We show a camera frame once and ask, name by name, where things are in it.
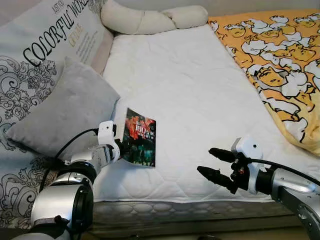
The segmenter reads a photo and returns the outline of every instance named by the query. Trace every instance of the black cable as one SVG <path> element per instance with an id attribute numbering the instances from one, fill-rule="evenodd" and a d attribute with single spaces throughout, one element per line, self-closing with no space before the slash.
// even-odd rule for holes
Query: black cable
<path id="1" fill-rule="evenodd" d="M 291 173 L 294 173 L 300 177 L 303 177 L 315 184 L 317 184 L 318 186 L 320 186 L 320 181 L 318 181 L 317 179 L 315 179 L 314 177 L 312 176 L 309 176 L 303 172 L 300 172 L 298 170 L 295 170 L 291 167 L 288 167 L 288 166 L 285 166 L 285 165 L 282 165 L 282 164 L 279 164 L 279 163 L 276 163 L 276 162 L 272 162 L 272 161 L 266 161 L 266 160 L 260 160 L 260 159 L 252 159 L 252 158 L 248 158 L 248 161 L 249 163 L 259 163 L 259 164 L 267 164 L 267 165 L 271 165 L 271 166 L 274 166 L 274 167 L 277 167 L 279 169 L 284 169 L 284 170 L 287 170 Z"/>
<path id="2" fill-rule="evenodd" d="M 86 134 L 90 131 L 93 131 L 96 135 L 98 135 L 98 131 L 99 128 L 91 128 L 91 129 L 87 129 L 83 132 L 80 132 L 79 134 L 77 134 L 76 136 L 74 136 L 70 141 L 68 141 L 59 151 L 58 153 L 54 156 L 54 160 L 57 161 L 58 157 L 60 156 L 60 154 L 77 138 L 79 138 L 80 136 L 82 136 L 83 134 Z M 48 174 L 51 170 L 51 167 L 49 167 L 44 173 L 43 173 L 43 177 L 42 177 L 42 181 L 40 183 L 40 187 L 39 187 L 39 193 L 44 189 L 45 183 L 46 183 L 46 179 L 48 177 Z"/>

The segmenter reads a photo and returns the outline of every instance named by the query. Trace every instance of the book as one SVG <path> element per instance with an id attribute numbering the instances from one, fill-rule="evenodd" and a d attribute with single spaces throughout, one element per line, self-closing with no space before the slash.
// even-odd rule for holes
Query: book
<path id="1" fill-rule="evenodd" d="M 127 109 L 122 143 L 123 158 L 142 166 L 156 166 L 156 121 Z"/>

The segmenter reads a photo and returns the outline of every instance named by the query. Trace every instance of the white pillow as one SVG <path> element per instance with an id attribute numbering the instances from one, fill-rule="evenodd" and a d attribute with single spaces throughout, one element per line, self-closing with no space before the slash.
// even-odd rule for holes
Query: white pillow
<path id="1" fill-rule="evenodd" d="M 144 11 L 121 6 L 113 0 L 107 0 L 101 8 L 102 24 L 122 34 L 135 34 L 143 15 Z"/>
<path id="2" fill-rule="evenodd" d="M 156 34 L 175 29 L 175 24 L 168 16 L 158 11 L 144 11 L 144 16 L 136 34 Z"/>
<path id="3" fill-rule="evenodd" d="M 188 29 L 205 25 L 208 12 L 203 6 L 183 6 L 162 11 L 175 24 L 177 29 Z"/>
<path id="4" fill-rule="evenodd" d="M 208 12 L 202 6 L 177 7 L 162 12 L 131 9 L 114 0 L 101 8 L 101 22 L 122 34 L 156 34 L 204 25 Z"/>

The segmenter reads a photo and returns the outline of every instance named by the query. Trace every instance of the fabric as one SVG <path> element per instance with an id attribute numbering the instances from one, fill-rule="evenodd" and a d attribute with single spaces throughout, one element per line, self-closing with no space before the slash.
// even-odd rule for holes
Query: fabric
<path id="1" fill-rule="evenodd" d="M 9 139 L 54 157 L 75 135 L 110 120 L 118 99 L 116 91 L 91 67 L 66 57 L 52 94 L 6 134 Z M 97 136 L 90 135 L 75 140 L 61 159 L 69 160 L 73 154 L 97 145 Z"/>
<path id="2" fill-rule="evenodd" d="M 123 159 L 104 167 L 94 181 L 95 202 L 269 202 L 269 196 L 240 189 L 233 195 L 197 171 L 197 166 L 207 166 L 229 176 L 231 165 L 208 150 L 229 150 L 246 135 L 258 142 L 263 159 L 320 178 L 320 158 L 281 135 L 208 25 L 119 35 L 103 76 L 121 95 L 114 114 L 116 138 L 123 137 L 127 108 L 156 121 L 156 167 Z"/>
<path id="3" fill-rule="evenodd" d="M 320 156 L 320 12 L 209 17 L 275 124 L 292 144 Z"/>
<path id="4" fill-rule="evenodd" d="M 202 26 L 208 21 L 208 12 L 203 6 L 182 6 L 162 11 L 175 24 L 177 29 Z"/>
<path id="5" fill-rule="evenodd" d="M 43 155 L 7 139 L 6 131 L 51 94 L 65 56 L 103 71 L 113 40 L 100 20 L 104 2 L 1 1 L 0 228 L 30 227 L 33 201 L 48 167 Z M 49 174 L 48 182 L 53 178 Z"/>
<path id="6" fill-rule="evenodd" d="M 103 25 L 123 34 L 156 34 L 206 24 L 208 12 L 202 6 L 168 9 L 162 12 L 136 10 L 108 0 L 101 9 Z"/>

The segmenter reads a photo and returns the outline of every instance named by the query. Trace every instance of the gray pillow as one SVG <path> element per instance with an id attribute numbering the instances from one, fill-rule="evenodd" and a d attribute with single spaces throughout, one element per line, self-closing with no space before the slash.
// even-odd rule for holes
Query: gray pillow
<path id="1" fill-rule="evenodd" d="M 7 132 L 8 138 L 54 157 L 75 135 L 98 128 L 111 118 L 118 93 L 90 66 L 66 57 L 56 87 L 42 104 Z M 98 143 L 94 133 L 86 133 L 60 156 L 63 160 Z"/>

